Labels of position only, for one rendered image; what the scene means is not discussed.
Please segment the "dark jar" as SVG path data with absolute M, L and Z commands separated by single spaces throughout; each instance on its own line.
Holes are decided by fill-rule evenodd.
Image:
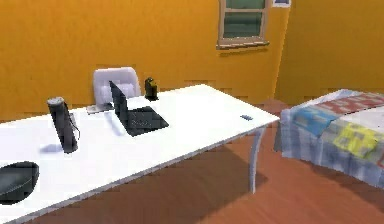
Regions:
M 150 101 L 155 101 L 157 97 L 157 84 L 152 77 L 145 80 L 145 98 Z

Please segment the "white desk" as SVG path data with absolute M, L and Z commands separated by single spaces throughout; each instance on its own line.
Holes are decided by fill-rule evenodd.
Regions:
M 0 205 L 0 224 L 22 224 L 60 207 L 130 182 L 166 166 L 259 132 L 276 116 L 208 85 L 161 92 L 157 100 L 130 98 L 130 108 L 149 105 L 167 127 L 132 137 L 112 111 L 74 110 L 78 148 L 66 154 L 49 115 L 0 124 L 0 167 L 38 164 L 29 197 Z

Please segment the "black laptop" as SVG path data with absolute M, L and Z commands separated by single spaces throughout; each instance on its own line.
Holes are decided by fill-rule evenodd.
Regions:
M 115 114 L 130 136 L 135 137 L 169 126 L 150 106 L 129 110 L 123 92 L 112 81 L 109 84 Z

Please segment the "white office chair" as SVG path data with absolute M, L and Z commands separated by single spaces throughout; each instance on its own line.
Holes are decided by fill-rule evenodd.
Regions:
M 113 108 L 110 83 L 115 84 L 127 98 L 141 95 L 139 79 L 132 67 L 96 69 L 93 73 L 95 104 L 86 107 L 88 114 L 104 112 Z

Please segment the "wooden framed window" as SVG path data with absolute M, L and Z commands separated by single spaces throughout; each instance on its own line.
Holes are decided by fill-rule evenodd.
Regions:
M 218 50 L 268 46 L 268 0 L 218 0 Z

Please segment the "tall dark grey cylinder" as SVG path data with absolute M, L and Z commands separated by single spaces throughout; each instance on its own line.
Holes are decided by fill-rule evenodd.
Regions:
M 49 112 L 59 137 L 61 147 L 66 154 L 75 152 L 78 149 L 77 140 L 67 104 L 63 97 L 54 97 L 47 100 Z

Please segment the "bed with patchwork cover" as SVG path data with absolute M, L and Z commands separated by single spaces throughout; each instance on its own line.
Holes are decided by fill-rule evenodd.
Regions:
M 285 109 L 274 149 L 384 189 L 384 94 L 341 89 Z

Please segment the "black bowl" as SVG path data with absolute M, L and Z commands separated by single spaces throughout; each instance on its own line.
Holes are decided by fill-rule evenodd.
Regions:
M 0 204 L 12 205 L 26 199 L 39 178 L 35 162 L 22 161 L 0 168 Z

